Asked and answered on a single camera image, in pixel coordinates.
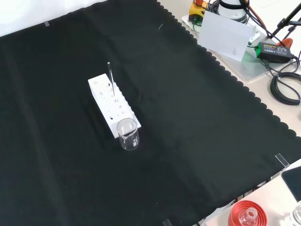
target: power adapter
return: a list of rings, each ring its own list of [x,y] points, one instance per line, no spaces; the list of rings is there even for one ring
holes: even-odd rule
[[[289,48],[269,43],[259,42],[255,47],[256,56],[261,60],[268,60],[270,63],[285,64],[293,59]]]

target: white paper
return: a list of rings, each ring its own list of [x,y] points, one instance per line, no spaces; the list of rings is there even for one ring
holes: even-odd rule
[[[241,61],[252,35],[252,27],[206,11],[198,44]]]

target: red knob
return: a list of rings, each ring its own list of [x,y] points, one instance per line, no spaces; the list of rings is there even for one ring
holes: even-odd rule
[[[203,0],[194,0],[194,4],[201,6],[203,4]]]

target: glass beaker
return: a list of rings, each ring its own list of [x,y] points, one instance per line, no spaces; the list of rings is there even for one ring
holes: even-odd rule
[[[291,212],[290,220],[293,226],[301,226],[301,201],[297,203],[296,208]]]
[[[123,119],[117,124],[117,132],[121,147],[127,151],[136,149],[139,145],[138,125],[133,119]]]

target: white machine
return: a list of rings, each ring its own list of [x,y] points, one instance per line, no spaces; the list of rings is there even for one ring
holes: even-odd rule
[[[239,0],[223,0],[223,2],[230,5],[240,5]],[[218,7],[218,14],[239,22],[246,20],[246,12],[243,9],[225,8],[221,5],[221,3]]]

